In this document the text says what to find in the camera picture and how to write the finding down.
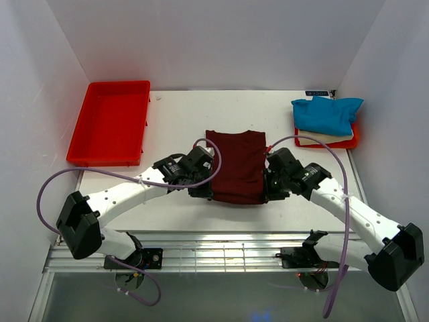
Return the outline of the maroon t shirt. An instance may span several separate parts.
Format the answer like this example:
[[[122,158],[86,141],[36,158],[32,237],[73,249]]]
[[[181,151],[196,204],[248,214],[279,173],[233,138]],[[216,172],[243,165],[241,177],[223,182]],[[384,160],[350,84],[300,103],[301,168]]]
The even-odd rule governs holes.
[[[220,171],[210,182],[212,198],[234,205],[263,204],[265,133],[207,130],[206,139],[219,148],[222,158]]]

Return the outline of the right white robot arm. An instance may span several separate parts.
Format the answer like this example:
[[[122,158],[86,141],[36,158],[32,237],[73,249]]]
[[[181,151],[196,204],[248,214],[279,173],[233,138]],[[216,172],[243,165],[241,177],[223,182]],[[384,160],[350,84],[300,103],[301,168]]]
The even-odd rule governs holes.
[[[304,197],[359,236],[344,250],[342,236],[311,231],[300,247],[284,248],[276,255],[284,267],[315,268],[323,262],[339,263],[344,257],[345,265],[367,272],[383,288],[397,291],[423,265],[423,233],[413,223],[401,225],[346,195],[329,171],[316,163],[303,166],[287,148],[269,153],[267,162],[264,183],[268,201],[290,195]]]

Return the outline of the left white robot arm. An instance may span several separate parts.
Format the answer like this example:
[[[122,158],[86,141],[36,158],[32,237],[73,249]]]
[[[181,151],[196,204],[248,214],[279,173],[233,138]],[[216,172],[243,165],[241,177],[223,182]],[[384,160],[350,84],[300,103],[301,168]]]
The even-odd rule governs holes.
[[[109,229],[108,224],[125,212],[179,189],[194,189],[208,182],[215,148],[195,146],[187,155],[161,159],[139,176],[97,193],[68,195],[56,227],[72,257],[85,259],[95,253],[113,256],[126,267],[141,263],[142,246],[128,232]]]

